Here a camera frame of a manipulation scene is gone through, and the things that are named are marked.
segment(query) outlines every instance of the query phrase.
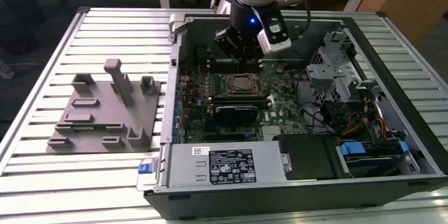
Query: aluminum slotted table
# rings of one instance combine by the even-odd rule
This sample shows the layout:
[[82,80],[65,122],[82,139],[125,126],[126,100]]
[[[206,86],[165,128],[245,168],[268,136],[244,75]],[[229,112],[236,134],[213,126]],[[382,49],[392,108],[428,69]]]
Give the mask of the aluminum slotted table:
[[[137,165],[158,155],[164,92],[170,56],[169,15],[209,14],[201,9],[81,8],[0,144],[0,219],[2,223],[177,223],[165,221],[134,188]],[[448,86],[386,17],[376,13],[314,12],[350,16],[396,77],[440,142],[448,148]],[[108,80],[102,63],[118,58],[130,80],[150,74],[161,81],[152,152],[46,154],[78,72]],[[194,223],[442,223],[448,187],[417,193],[382,207],[241,216]]]

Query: gray carpet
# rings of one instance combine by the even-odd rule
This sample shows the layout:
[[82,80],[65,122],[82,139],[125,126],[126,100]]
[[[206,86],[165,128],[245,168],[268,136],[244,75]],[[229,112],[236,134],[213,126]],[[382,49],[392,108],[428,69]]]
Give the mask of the gray carpet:
[[[26,99],[33,84],[44,69],[57,43],[64,35],[66,27],[74,16],[78,6],[94,7],[141,7],[158,8],[158,0],[69,0],[61,3],[60,0],[37,0],[46,20],[30,27],[38,47],[34,51],[20,56],[9,55],[0,47],[0,57],[8,64],[36,63],[42,65],[14,65],[10,66],[16,72],[13,80],[0,78],[0,120],[13,120]],[[172,8],[208,8],[210,0],[170,0]],[[433,68],[448,80],[448,19],[437,23],[426,39],[417,47],[418,51],[432,64]],[[8,130],[9,125],[0,122],[0,139]]]

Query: blue latch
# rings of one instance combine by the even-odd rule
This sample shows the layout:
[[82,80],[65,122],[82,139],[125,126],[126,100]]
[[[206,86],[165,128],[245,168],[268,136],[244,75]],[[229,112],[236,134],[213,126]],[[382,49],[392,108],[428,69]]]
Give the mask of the blue latch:
[[152,164],[138,164],[138,174],[150,174]]
[[342,155],[348,154],[364,154],[365,149],[361,142],[346,142],[338,146],[342,152]]
[[408,153],[409,152],[409,147],[408,147],[408,144],[405,143],[405,141],[400,141],[398,145],[400,145],[400,148],[401,148],[402,152]]

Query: red wire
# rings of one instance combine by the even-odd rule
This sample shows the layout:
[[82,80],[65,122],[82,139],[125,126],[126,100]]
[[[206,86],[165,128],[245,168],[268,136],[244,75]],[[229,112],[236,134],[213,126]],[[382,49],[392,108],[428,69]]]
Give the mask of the red wire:
[[346,125],[346,127],[349,127],[350,126],[350,124],[352,124],[352,116],[353,115],[356,115],[356,114],[362,114],[362,112],[353,112],[352,114],[350,114],[350,116],[348,117],[348,125]]

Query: warning label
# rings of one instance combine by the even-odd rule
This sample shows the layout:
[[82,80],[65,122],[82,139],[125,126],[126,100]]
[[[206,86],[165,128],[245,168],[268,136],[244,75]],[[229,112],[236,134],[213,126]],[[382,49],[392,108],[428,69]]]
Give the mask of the warning label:
[[257,181],[250,149],[209,151],[208,158],[213,185]]

